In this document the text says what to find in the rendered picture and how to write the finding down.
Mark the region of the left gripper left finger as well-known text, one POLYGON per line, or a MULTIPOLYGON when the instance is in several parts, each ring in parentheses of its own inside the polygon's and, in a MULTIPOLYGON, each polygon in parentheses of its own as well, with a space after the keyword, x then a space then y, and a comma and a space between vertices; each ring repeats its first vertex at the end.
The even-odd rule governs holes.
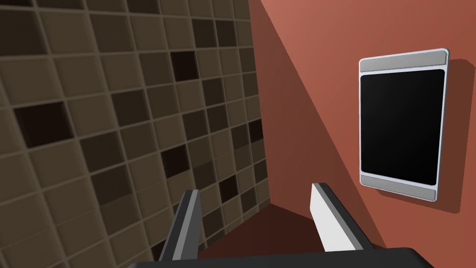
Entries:
POLYGON ((160 261, 197 259, 201 217, 199 191, 186 190, 168 232, 160 261))

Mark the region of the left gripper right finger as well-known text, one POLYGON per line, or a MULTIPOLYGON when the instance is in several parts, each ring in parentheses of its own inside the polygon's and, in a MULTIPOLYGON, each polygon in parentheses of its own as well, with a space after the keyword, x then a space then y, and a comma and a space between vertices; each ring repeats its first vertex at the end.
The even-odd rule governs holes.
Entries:
POLYGON ((374 249, 327 184, 312 185, 310 213, 326 252, 374 249))

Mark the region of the black wall screen grey frame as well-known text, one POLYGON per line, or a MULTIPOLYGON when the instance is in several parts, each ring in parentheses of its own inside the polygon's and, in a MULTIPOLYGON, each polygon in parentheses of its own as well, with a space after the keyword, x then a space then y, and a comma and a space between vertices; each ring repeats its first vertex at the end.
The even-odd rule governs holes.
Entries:
POLYGON ((366 187, 435 202, 450 52, 359 61, 359 176, 366 187))

